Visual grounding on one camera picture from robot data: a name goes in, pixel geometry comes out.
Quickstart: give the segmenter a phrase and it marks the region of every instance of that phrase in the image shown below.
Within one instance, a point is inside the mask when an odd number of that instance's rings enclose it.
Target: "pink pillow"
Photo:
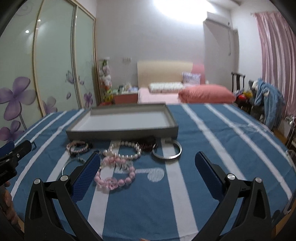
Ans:
[[[184,103],[233,103],[235,96],[221,85],[196,85],[179,91]]]

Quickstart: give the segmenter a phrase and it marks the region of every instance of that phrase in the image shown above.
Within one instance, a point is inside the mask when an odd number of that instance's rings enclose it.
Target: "air conditioner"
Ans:
[[[232,24],[229,19],[215,13],[207,12],[207,18],[205,21],[210,21],[210,22],[232,29]]]

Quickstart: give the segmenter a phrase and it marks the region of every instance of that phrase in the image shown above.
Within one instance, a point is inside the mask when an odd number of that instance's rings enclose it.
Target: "pearl bracelet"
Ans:
[[[73,150],[72,147],[85,145],[85,147],[79,149],[79,150]],[[91,149],[91,145],[84,142],[84,141],[72,141],[66,146],[67,151],[70,153],[71,156],[76,156],[85,152],[88,152]]]
[[[119,146],[129,146],[129,147],[133,147],[136,150],[136,154],[134,155],[121,155],[121,154],[117,154],[116,152],[113,151],[113,148],[115,147],[119,147]],[[108,150],[104,150],[103,151],[103,155],[105,157],[119,157],[119,158],[123,158],[126,160],[133,160],[133,159],[138,159],[142,154],[142,149],[140,148],[140,145],[138,143],[132,143],[132,142],[120,142],[120,143],[113,143]]]
[[[121,160],[120,158],[117,158],[116,163],[121,164],[120,160]],[[107,162],[103,161],[103,162],[104,162],[104,164],[100,166],[98,172],[96,173],[96,176],[94,177],[94,181],[102,188],[114,190],[118,187],[123,187],[124,185],[131,184],[133,179],[136,177],[135,168],[133,166],[130,166],[128,168],[128,177],[127,178],[117,180],[114,177],[108,177],[105,180],[103,180],[103,179],[101,179],[101,170],[103,169],[103,167],[105,165],[112,165],[109,161],[107,161]]]

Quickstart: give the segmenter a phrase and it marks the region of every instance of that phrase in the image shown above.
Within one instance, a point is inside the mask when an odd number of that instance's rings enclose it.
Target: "gray tray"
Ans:
[[[166,104],[123,104],[90,109],[66,133],[70,140],[135,140],[176,138],[178,130]]]

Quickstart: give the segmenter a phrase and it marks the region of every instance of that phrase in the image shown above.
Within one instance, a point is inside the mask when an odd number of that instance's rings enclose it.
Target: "blue striped bedsheet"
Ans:
[[[155,162],[150,154],[134,161],[136,179],[129,187],[102,192],[95,183],[77,203],[88,222],[105,241],[149,240],[191,241],[218,205],[201,176],[194,157],[203,151],[225,173],[240,179],[261,177],[271,209],[283,211],[296,189],[294,166],[286,147],[268,130],[240,109],[226,104],[182,104],[169,106],[179,125],[177,141],[183,153],[179,161]],[[66,128],[85,110],[47,115],[16,142],[35,140],[37,149],[19,162],[17,176],[9,187],[16,211],[24,218],[28,195],[35,178],[54,181],[70,159]],[[175,149],[157,140],[159,154],[171,155]],[[110,141],[94,142],[94,150],[107,149]],[[131,154],[129,148],[120,153]],[[82,157],[87,160],[91,152]],[[65,169],[70,174],[78,162]],[[126,174],[104,168],[102,178],[122,178]],[[232,226],[239,210],[238,202],[224,230]],[[58,202],[54,202],[66,231],[73,233]]]

